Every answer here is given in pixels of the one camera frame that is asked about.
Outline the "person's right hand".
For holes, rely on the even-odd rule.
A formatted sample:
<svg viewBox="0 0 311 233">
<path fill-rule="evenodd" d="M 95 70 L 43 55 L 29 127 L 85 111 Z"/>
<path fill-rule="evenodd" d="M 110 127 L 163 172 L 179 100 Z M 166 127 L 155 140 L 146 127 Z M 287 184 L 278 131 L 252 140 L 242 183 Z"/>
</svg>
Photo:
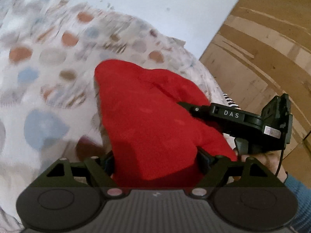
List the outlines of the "person's right hand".
<svg viewBox="0 0 311 233">
<path fill-rule="evenodd" d="M 277 178 L 282 182 L 285 183 L 288 174 L 285 171 L 282 165 L 279 166 L 280 163 L 280 156 L 277 152 L 268 152 L 265 154 L 256 154 L 256 155 L 239 155 L 237 149 L 235 149 L 235 144 L 233 142 L 233 137 L 224 134 L 224 138 L 230 145 L 230 147 L 235 152 L 239 162 L 245 162 L 248 157 L 253 157 L 259 160 L 265 167 L 267 167 L 273 174 L 277 174 Z"/>
</svg>

